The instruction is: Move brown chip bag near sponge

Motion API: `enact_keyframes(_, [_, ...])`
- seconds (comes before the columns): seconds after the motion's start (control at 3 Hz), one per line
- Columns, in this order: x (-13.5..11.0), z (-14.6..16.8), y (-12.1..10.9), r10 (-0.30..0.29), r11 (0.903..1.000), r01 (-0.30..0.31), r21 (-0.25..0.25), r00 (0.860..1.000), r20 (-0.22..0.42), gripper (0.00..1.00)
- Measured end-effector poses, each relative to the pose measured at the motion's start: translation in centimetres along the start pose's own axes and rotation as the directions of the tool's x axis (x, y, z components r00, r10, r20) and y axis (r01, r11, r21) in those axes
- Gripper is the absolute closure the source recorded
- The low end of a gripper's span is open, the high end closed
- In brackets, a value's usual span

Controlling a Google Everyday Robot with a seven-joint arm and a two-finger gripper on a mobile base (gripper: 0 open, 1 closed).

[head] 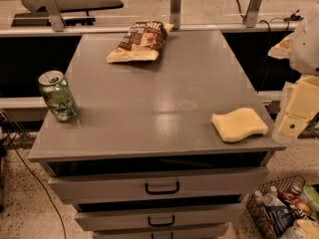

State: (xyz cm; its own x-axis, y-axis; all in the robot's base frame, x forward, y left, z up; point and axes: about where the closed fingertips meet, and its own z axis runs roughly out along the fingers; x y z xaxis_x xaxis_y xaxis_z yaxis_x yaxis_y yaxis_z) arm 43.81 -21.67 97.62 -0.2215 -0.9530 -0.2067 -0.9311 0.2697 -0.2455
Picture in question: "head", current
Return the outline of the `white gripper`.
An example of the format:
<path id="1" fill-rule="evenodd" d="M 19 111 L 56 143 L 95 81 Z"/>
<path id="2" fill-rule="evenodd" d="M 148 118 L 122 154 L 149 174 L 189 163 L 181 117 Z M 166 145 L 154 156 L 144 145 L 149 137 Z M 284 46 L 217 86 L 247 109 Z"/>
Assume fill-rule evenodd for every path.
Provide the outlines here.
<path id="1" fill-rule="evenodd" d="M 272 138 L 287 144 L 295 140 L 319 114 L 319 77 L 306 75 L 295 84 L 286 83 L 279 107 Z"/>

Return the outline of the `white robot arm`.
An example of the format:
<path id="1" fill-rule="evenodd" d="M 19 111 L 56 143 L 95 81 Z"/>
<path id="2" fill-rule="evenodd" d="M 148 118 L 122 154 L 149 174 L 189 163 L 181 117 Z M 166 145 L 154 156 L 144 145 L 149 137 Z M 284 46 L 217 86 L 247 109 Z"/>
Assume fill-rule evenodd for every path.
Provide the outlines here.
<path id="1" fill-rule="evenodd" d="M 282 90 L 280 112 L 272 133 L 275 141 L 288 143 L 319 114 L 319 5 L 268 55 L 288 59 L 290 68 L 301 74 L 295 84 L 286 83 Z"/>

